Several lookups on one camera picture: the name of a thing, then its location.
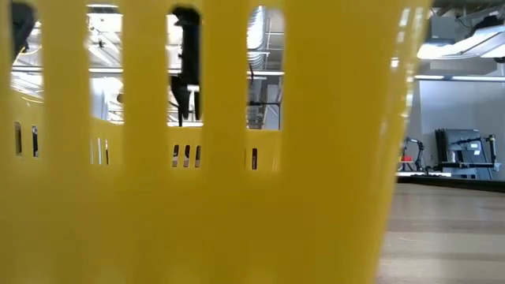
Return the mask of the black aluminium table frame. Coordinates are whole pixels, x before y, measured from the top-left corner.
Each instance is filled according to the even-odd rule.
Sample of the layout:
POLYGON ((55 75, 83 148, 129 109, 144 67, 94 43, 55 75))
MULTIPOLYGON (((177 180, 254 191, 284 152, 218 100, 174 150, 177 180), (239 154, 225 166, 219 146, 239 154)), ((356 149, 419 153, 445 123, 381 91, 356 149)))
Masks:
POLYGON ((430 185, 454 189, 467 189, 483 192, 497 192, 505 194, 505 181, 489 181, 452 177, 409 176, 397 177, 398 183, 430 185))

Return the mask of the yellow slotted plastic basket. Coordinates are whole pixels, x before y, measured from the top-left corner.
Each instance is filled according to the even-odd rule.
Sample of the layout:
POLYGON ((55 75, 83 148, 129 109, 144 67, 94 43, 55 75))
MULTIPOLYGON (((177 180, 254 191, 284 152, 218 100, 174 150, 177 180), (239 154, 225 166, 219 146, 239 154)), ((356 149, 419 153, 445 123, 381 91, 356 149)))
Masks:
POLYGON ((108 165, 91 162, 88 0, 26 1, 42 33, 39 156, 16 149, 32 123, 14 110, 0 0, 0 284, 372 284, 432 0, 109 0, 125 121, 108 165), (175 6, 201 18, 182 126, 175 6), (278 130, 246 123, 257 6, 285 19, 278 130))

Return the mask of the silver ventilation duct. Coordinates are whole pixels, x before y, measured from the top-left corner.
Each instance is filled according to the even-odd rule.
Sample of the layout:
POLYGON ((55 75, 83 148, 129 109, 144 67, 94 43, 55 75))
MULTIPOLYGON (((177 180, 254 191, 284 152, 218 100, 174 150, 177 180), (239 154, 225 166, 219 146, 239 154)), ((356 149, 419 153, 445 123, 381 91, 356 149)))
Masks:
POLYGON ((257 6, 247 29, 249 129, 278 130, 282 122, 285 19, 282 11, 257 6))

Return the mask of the black computer monitor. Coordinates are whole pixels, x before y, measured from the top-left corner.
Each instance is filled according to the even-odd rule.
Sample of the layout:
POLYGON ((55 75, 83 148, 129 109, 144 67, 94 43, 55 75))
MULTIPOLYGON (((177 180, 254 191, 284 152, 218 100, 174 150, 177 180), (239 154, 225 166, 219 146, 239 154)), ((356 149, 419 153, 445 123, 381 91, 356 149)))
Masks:
POLYGON ((492 174, 500 170, 493 134, 482 136, 477 129, 437 129, 435 140, 438 162, 430 166, 425 162, 423 142, 406 137, 397 174, 491 181, 492 174))

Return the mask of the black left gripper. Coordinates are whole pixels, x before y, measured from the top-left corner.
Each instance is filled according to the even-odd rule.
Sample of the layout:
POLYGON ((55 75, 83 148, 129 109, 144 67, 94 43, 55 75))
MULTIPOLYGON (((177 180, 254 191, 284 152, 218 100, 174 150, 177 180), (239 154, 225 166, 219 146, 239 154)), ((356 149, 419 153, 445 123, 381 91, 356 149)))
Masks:
MULTIPOLYGON (((178 19, 175 26, 182 29, 181 40, 181 73, 180 77, 170 77, 170 90, 178 105, 178 125, 189 117, 190 91, 187 84, 200 83, 200 14, 194 9, 175 6, 173 15, 178 19)), ((193 93, 194 113, 197 121, 201 118, 200 93, 193 93)))

